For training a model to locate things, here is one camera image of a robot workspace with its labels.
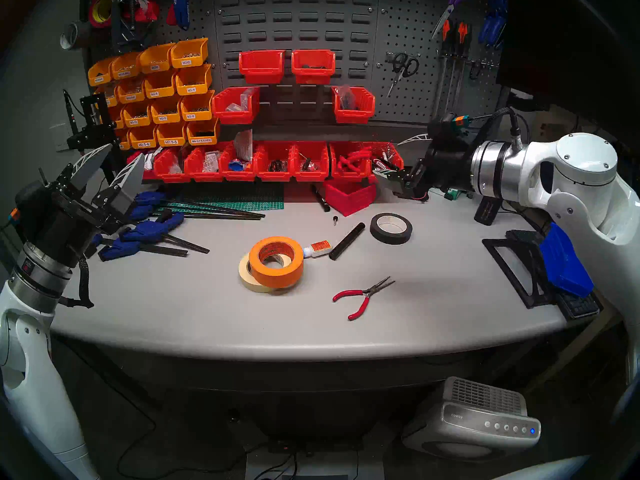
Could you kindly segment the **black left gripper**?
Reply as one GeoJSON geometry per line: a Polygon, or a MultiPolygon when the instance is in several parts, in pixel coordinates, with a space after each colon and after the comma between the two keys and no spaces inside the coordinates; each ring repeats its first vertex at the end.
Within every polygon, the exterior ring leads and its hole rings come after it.
{"type": "MultiPolygon", "coordinates": [[[[54,196],[81,199],[89,180],[101,169],[112,144],[105,144],[76,163],[67,164],[54,181],[54,196]]],[[[114,229],[131,222],[135,198],[142,187],[145,156],[139,154],[94,198],[94,212],[100,229],[114,229]]],[[[69,215],[52,199],[53,192],[44,186],[25,187],[25,244],[66,267],[75,267],[95,232],[95,227],[77,216],[69,215]]]]}

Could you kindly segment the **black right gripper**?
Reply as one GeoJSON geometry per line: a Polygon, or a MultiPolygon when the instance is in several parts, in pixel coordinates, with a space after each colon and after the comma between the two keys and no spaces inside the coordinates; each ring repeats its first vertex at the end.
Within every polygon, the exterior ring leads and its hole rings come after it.
{"type": "Polygon", "coordinates": [[[401,199],[429,199],[429,189],[473,190],[471,159],[474,149],[464,132],[454,129],[428,129],[397,146],[430,142],[425,156],[408,168],[399,168],[382,159],[374,160],[374,176],[381,189],[401,199]]]}

